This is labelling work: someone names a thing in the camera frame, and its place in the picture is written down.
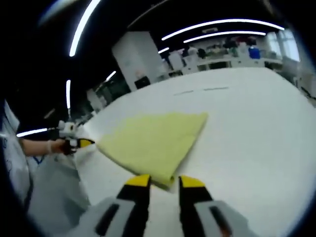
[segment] white table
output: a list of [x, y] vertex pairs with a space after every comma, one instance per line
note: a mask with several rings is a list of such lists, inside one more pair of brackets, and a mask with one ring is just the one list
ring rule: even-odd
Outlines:
[[[173, 111], [209, 114], [177, 174], [203, 181], [215, 199], [242, 213], [257, 234], [290, 231], [315, 189], [316, 110], [307, 99], [269, 69], [210, 70], [127, 94], [84, 129], [97, 141], [127, 117]], [[77, 154], [76, 164], [91, 204], [116, 196], [133, 176], [93, 146]], [[183, 236], [178, 215], [177, 183], [171, 192], [152, 187], [145, 236]]]

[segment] yellow cloth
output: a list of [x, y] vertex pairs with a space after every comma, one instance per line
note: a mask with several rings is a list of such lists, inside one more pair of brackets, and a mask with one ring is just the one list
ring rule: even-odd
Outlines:
[[207, 113], [128, 118], [113, 135], [103, 136], [97, 147], [128, 170], [169, 185], [206, 119]]

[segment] human arm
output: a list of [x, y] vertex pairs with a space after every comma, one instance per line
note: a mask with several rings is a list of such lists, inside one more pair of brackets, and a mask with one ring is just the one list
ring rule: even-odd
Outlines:
[[26, 156], [43, 156], [49, 153], [68, 154], [70, 149], [68, 143], [62, 139], [57, 139], [56, 141], [32, 141], [19, 138], [19, 143]]

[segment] hand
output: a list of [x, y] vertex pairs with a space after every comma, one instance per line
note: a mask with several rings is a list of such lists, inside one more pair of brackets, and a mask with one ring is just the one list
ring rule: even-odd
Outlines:
[[51, 143], [51, 150], [53, 153], [63, 153], [69, 155], [72, 153], [69, 141], [57, 139]]

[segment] ceiling light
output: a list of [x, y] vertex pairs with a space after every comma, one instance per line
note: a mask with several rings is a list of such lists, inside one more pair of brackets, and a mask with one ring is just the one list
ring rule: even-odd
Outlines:
[[164, 48], [164, 49], [162, 49], [162, 50], [160, 50], [160, 51], [158, 51], [158, 53], [161, 54], [161, 53], [163, 53], [163, 52], [166, 52], [167, 50], [169, 50], [168, 47], [167, 47], [167, 48]]
[[39, 133], [39, 132], [46, 132], [47, 130], [48, 130], [47, 128], [41, 128], [41, 129], [36, 129], [36, 130], [28, 131], [28, 132], [21, 132], [21, 133], [18, 133], [16, 136], [24, 137], [24, 136]]
[[114, 74], [117, 73], [116, 71], [112, 72], [106, 79], [105, 79], [105, 82], [109, 81], [113, 76]]
[[76, 32], [75, 32], [75, 35], [74, 35], [74, 39], [73, 39], [73, 42], [71, 44], [71, 48], [70, 48], [70, 52], [69, 52], [69, 56], [70, 57], [73, 57], [76, 53], [76, 49], [77, 49], [77, 46], [78, 46], [78, 43], [79, 43], [79, 40], [80, 40], [80, 36], [83, 32], [83, 29], [90, 17], [90, 15], [92, 14], [92, 12], [94, 11], [94, 9], [96, 8], [96, 6], [98, 5], [98, 3], [100, 2], [101, 0], [92, 0], [89, 4], [89, 6], [87, 7], [87, 9], [85, 10], [80, 22], [79, 22], [79, 25], [76, 29]]
[[265, 21], [250, 20], [250, 19], [226, 19], [226, 20], [209, 21], [209, 22], [197, 24], [197, 25], [194, 25], [194, 26], [190, 26], [190, 27], [184, 28], [182, 30], [173, 32], [172, 34], [169, 34], [169, 35], [163, 37], [161, 40], [166, 40], [166, 39], [171, 38], [173, 36], [176, 36], [176, 35], [178, 35], [180, 33], [183, 33], [185, 31], [189, 31], [189, 30], [192, 30], [192, 29], [195, 29], [195, 28], [199, 28], [199, 27], [203, 27], [203, 26], [209, 26], [209, 25], [221, 24], [221, 23], [234, 23], [234, 22], [254, 23], [254, 24], [259, 24], [259, 25], [270, 26], [270, 27], [273, 27], [273, 28], [276, 28], [276, 29], [284, 31], [283, 27], [277, 26], [275, 24], [268, 23], [268, 22], [265, 22]]
[[257, 31], [226, 31], [226, 32], [218, 32], [218, 33], [208, 34], [208, 35], [204, 35], [204, 36], [199, 36], [199, 37], [195, 37], [192, 39], [187, 39], [187, 40], [183, 41], [183, 43], [188, 43], [188, 42], [191, 42], [194, 40], [199, 40], [202, 38], [207, 38], [207, 37], [212, 37], [212, 36], [221, 36], [221, 35], [230, 35], [230, 34], [248, 34], [248, 35], [260, 35], [260, 36], [266, 35], [266, 33], [257, 32]]
[[70, 80], [66, 82], [66, 101], [67, 109], [70, 109]]

